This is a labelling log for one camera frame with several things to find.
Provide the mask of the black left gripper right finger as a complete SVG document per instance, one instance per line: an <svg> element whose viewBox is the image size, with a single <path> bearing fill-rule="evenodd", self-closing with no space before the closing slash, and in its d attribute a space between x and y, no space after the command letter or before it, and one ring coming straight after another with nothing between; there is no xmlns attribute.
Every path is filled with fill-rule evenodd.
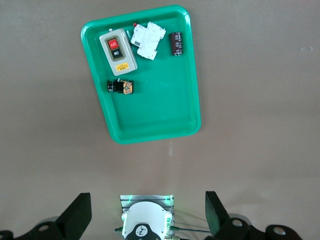
<svg viewBox="0 0 320 240"><path fill-rule="evenodd" d="M204 240L302 240L285 225L271 224L260 231L239 217L230 217L215 191L205 192L205 217L210 236Z"/></svg>

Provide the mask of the white circuit breaker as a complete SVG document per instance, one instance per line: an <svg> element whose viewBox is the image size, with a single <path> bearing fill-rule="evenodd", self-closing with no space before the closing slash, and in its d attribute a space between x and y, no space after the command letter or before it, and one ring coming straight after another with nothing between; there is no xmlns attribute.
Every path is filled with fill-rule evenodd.
<svg viewBox="0 0 320 240"><path fill-rule="evenodd" d="M136 24L130 43L138 47L137 54L139 56L154 60L157 55L158 44L165 34L166 30L164 28L151 21L147 23L146 27Z"/></svg>

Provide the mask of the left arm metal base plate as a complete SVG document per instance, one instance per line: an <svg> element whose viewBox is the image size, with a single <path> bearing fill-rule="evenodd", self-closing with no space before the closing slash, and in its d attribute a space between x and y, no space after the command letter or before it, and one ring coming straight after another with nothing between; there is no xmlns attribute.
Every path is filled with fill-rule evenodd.
<svg viewBox="0 0 320 240"><path fill-rule="evenodd" d="M174 240L173 195L121 195L124 240Z"/></svg>

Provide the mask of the green plastic tray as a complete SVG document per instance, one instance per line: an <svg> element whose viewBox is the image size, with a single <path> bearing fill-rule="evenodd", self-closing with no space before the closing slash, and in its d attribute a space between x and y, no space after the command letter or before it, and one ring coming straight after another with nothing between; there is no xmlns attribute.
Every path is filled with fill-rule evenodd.
<svg viewBox="0 0 320 240"><path fill-rule="evenodd" d="M134 82L133 94L111 93L116 79L99 37L109 29L133 34L134 24L153 22L166 30L154 60L136 57L137 70L120 76ZM183 54L172 55L170 33L181 32ZM86 23L80 33L110 137L118 144L135 144L184 137L201 127L191 18L180 5L162 6Z"/></svg>

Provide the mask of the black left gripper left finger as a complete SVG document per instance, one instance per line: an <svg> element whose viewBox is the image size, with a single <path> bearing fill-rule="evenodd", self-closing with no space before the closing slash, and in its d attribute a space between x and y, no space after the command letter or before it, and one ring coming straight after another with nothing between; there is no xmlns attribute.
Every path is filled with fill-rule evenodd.
<svg viewBox="0 0 320 240"><path fill-rule="evenodd" d="M18 237L0 230L0 240L80 240L90 222L91 194L80 193L56 220L39 223Z"/></svg>

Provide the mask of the grey on-off switch box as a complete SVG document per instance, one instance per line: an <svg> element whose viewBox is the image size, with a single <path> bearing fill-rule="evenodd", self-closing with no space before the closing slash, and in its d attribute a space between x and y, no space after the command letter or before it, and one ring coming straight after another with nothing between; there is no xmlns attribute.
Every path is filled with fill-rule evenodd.
<svg viewBox="0 0 320 240"><path fill-rule="evenodd" d="M99 41L114 76L128 74L138 69L136 57L123 28L101 35Z"/></svg>

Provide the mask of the black orange push button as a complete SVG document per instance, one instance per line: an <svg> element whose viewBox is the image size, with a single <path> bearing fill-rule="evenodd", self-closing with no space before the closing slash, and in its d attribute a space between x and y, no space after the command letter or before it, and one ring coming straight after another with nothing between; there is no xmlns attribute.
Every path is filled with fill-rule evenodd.
<svg viewBox="0 0 320 240"><path fill-rule="evenodd" d="M132 95L134 93L134 82L130 80L116 80L107 81L107 90L110 93L118 93L124 95Z"/></svg>

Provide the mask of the black cylindrical capacitor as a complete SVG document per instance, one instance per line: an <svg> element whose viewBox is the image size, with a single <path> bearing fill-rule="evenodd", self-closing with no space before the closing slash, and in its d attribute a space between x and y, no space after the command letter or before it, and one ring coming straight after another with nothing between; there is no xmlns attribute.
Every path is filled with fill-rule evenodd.
<svg viewBox="0 0 320 240"><path fill-rule="evenodd" d="M183 34L181 32L170 33L170 47L173 56L180 56L184 53Z"/></svg>

